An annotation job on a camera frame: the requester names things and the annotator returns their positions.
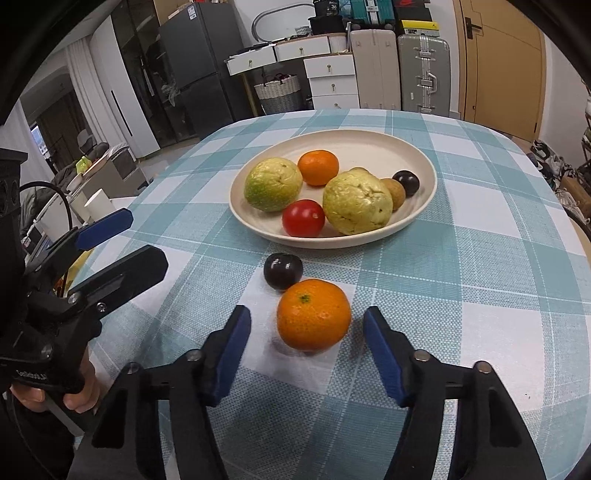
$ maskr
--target suitcase handle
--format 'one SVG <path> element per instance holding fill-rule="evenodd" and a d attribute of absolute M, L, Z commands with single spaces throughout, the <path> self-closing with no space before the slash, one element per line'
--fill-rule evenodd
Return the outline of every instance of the suitcase handle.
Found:
<path fill-rule="evenodd" d="M 433 81 L 433 89 L 429 92 L 432 95 L 437 92 L 437 77 L 432 73 L 427 73 L 427 76 Z"/>

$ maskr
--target refrigerator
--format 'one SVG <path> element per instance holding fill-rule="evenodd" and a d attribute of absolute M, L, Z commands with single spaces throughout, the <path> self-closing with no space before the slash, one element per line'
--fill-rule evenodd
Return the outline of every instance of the refrigerator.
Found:
<path fill-rule="evenodd" d="M 252 117 L 240 78 L 224 63 L 243 48 L 231 4 L 191 4 L 161 25 L 160 40 L 201 139 Z"/>

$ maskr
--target human hand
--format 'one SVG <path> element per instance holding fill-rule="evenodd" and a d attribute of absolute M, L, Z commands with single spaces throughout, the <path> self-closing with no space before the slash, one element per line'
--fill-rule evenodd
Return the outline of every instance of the human hand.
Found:
<path fill-rule="evenodd" d="M 64 395 L 64 405 L 70 410 L 77 413 L 84 413 L 93 408 L 99 400 L 100 384 L 96 379 L 95 366 L 91 363 L 88 354 L 88 347 L 82 357 L 80 364 L 80 372 L 84 376 L 84 387 L 79 393 Z M 28 387 L 18 382 L 14 382 L 10 387 L 12 395 L 14 395 L 20 403 L 26 408 L 35 412 L 46 411 L 45 406 L 45 391 L 40 388 Z"/>

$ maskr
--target door frame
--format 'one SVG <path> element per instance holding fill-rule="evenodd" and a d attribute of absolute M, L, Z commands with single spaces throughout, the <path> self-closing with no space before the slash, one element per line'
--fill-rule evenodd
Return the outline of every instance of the door frame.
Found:
<path fill-rule="evenodd" d="M 466 117 L 466 92 L 467 92 L 467 45 L 466 45 L 466 23 L 464 21 L 464 15 L 462 11 L 462 4 L 460 0 L 453 0 L 453 9 L 456 17 L 457 27 L 457 43 L 460 57 L 460 87 L 459 87 L 459 103 L 457 110 L 460 113 L 460 119 L 464 120 Z M 538 28 L 540 35 L 540 44 L 542 50 L 542 88 L 540 92 L 540 108 L 537 116 L 537 126 L 534 131 L 534 138 L 537 140 L 540 137 L 540 128 L 542 125 L 542 117 L 544 115 L 544 104 L 546 98 L 546 75 L 547 75 L 547 63 L 546 63 L 546 40 L 544 34 Z"/>

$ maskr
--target wooden door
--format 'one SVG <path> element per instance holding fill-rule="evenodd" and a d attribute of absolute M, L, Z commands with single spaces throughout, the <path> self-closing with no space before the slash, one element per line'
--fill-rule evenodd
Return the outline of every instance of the wooden door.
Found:
<path fill-rule="evenodd" d="M 466 45 L 464 120 L 536 139 L 545 88 L 541 31 L 506 0 L 460 3 Z"/>

